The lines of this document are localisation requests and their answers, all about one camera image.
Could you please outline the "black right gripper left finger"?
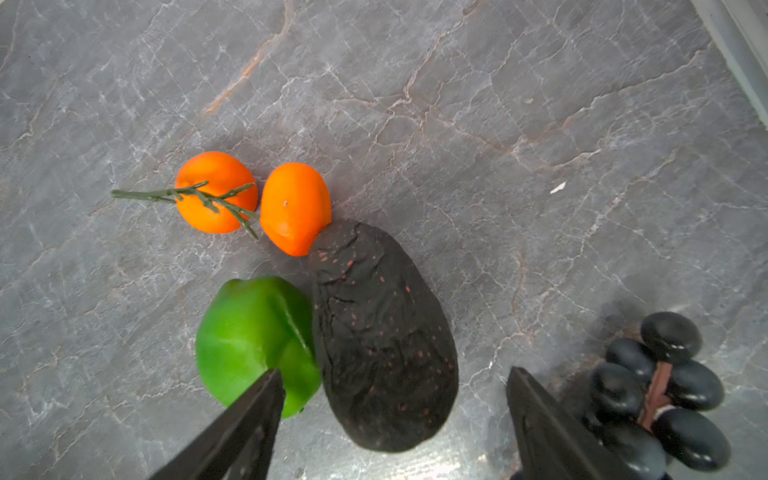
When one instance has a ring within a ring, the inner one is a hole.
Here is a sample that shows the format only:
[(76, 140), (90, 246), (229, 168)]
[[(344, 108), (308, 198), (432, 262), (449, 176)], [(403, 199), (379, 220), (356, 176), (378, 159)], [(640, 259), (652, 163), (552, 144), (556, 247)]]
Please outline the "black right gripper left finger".
[(265, 479), (285, 397), (281, 372), (267, 370), (152, 477), (156, 480)]

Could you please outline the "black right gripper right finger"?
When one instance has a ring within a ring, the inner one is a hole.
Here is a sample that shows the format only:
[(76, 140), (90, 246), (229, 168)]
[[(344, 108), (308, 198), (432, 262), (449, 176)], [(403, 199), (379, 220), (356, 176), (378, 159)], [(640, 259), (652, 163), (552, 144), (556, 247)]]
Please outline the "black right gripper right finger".
[(636, 477), (526, 369), (511, 368), (506, 397), (521, 460), (518, 479)]

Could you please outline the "green fake lime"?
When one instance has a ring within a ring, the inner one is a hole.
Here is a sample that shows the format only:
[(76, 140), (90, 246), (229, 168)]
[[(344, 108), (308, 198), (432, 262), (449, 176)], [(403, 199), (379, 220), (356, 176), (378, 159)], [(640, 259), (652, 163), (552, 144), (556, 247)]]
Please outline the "green fake lime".
[(312, 304), (276, 276), (233, 279), (220, 288), (198, 328), (195, 358), (203, 385), (226, 407), (267, 370), (279, 370), (284, 419), (299, 413), (322, 383)]

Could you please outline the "dark fake avocado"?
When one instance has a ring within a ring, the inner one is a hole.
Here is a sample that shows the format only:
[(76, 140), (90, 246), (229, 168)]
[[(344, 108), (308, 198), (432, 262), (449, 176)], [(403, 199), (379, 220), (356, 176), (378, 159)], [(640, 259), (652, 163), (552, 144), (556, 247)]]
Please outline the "dark fake avocado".
[(459, 390), (440, 301), (398, 241), (336, 220), (309, 253), (312, 335), (329, 405), (358, 446), (399, 453), (432, 438)]

